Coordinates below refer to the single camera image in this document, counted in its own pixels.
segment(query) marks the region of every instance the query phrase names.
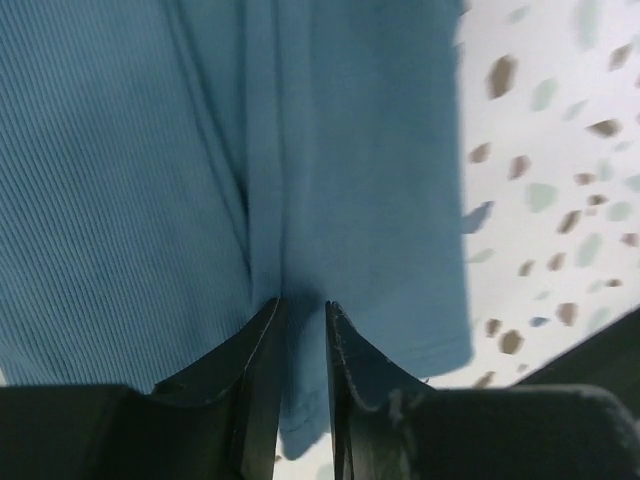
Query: brown speck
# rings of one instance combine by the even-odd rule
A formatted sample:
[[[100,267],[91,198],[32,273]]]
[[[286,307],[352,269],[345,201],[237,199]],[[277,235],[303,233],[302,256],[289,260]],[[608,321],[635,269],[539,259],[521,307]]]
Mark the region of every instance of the brown speck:
[[[567,327],[573,326],[578,316],[578,305],[575,303],[561,303],[556,309],[556,315]]]
[[[513,355],[522,348],[523,342],[524,338],[522,338],[520,332],[517,330],[509,330],[500,339],[500,351],[508,355]]]
[[[580,210],[567,213],[558,226],[558,233],[569,233],[578,224],[579,220]]]
[[[527,260],[526,262],[524,262],[522,265],[520,265],[520,268],[518,269],[518,275],[521,277],[527,277],[529,276],[529,274],[531,273],[531,270],[533,270],[533,265],[536,262],[533,260]]]
[[[605,197],[604,195],[589,195],[589,198],[587,199],[587,203],[590,206],[594,206],[594,205],[602,205],[603,203],[607,203],[609,201],[609,199],[607,197]]]
[[[483,143],[482,145],[478,145],[474,148],[469,154],[469,161],[471,163],[482,163],[487,158],[489,158],[489,154],[491,153],[491,144]]]
[[[487,332],[487,337],[489,338],[495,337],[496,333],[498,333],[498,330],[500,330],[501,326],[502,326],[502,322],[500,320],[497,320],[495,318],[488,320],[484,326]]]
[[[513,77],[518,61],[511,55],[496,60],[487,78],[489,98],[499,98],[513,88]]]
[[[487,388],[489,384],[493,381],[493,376],[496,372],[487,372],[483,376],[481,376],[476,383],[473,384],[473,388]]]
[[[552,272],[560,270],[564,266],[564,259],[566,255],[564,253],[556,253],[547,262],[547,268]]]
[[[596,176],[593,173],[579,173],[573,179],[578,185],[589,185],[596,181]]]
[[[611,52],[611,55],[609,56],[609,71],[611,72],[613,70],[622,68],[629,58],[631,50],[631,45],[623,45],[622,47],[616,48],[613,52]]]
[[[620,130],[622,130],[622,125],[620,125],[620,122],[617,120],[611,119],[594,123],[587,127],[587,130],[590,130],[601,137],[615,137]]]
[[[637,233],[625,233],[622,235],[622,238],[620,238],[620,241],[630,247],[637,247],[640,245],[640,238],[638,238]]]
[[[511,169],[509,170],[509,180],[515,180],[525,174],[531,166],[531,160],[526,155],[515,157],[511,160]]]

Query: blue fabric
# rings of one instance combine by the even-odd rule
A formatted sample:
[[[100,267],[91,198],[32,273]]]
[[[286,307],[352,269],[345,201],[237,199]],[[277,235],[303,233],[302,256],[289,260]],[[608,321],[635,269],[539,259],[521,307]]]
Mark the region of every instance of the blue fabric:
[[[458,0],[0,0],[0,366],[141,391],[291,301],[285,453],[324,313],[418,376],[471,354]]]

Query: ribbed fabric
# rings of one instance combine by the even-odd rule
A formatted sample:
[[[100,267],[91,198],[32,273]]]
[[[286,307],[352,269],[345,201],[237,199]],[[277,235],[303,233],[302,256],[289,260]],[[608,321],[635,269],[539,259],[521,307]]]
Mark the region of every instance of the ribbed fabric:
[[[328,425],[323,304],[418,376],[470,356],[458,0],[0,0],[0,366],[148,391],[291,301],[286,454]]]

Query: white floor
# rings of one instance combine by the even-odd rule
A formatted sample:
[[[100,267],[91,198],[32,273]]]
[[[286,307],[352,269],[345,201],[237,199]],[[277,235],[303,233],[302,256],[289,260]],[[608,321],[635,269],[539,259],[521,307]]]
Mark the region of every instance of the white floor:
[[[468,3],[476,355],[436,387],[509,385],[640,304],[640,0]],[[332,479],[330,437],[274,478]]]

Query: black object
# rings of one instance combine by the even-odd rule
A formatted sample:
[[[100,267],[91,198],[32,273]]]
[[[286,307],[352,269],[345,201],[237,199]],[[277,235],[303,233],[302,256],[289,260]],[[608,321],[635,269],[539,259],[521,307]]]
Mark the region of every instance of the black object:
[[[614,395],[538,385],[590,383],[640,404],[640,313],[521,385],[481,391],[431,388],[360,336],[339,304],[326,312],[336,480],[640,478],[640,440]],[[0,478],[271,479],[285,333],[274,299],[148,396],[117,385],[0,389]]]
[[[436,391],[327,304],[336,480],[632,479],[633,419],[596,387]]]
[[[565,352],[519,385],[581,383],[610,391],[640,418],[640,310]]]
[[[117,385],[0,389],[0,478],[271,479],[285,331],[284,301],[272,300],[149,396]]]

